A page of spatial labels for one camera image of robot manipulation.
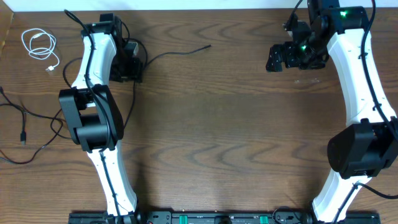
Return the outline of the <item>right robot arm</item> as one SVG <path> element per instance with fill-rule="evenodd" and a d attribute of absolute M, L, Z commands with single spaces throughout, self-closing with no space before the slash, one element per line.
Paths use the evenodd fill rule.
<path fill-rule="evenodd" d="M 268 72 L 319 70 L 332 61 L 346 110 L 345 129 L 327 145 L 330 172 L 300 223 L 379 223 L 373 213 L 349 214 L 361 189 L 397 158 L 397 114 L 379 79 L 371 46 L 375 15 L 338 0 L 307 3 L 308 21 L 291 13 L 284 29 L 291 41 L 270 48 Z"/>

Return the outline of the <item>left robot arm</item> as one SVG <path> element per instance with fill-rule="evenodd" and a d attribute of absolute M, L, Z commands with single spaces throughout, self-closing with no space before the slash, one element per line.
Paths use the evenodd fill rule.
<path fill-rule="evenodd" d="M 84 54 L 80 71 L 59 102 L 73 142 L 87 153 L 98 173 L 107 202 L 104 212 L 75 212 L 69 223 L 145 223 L 137 195 L 128 181 L 121 153 L 127 120 L 116 104 L 109 83 L 141 82 L 144 63 L 139 44 L 123 37 L 124 22 L 113 13 L 85 24 L 70 11 L 65 14 L 82 26 Z"/>

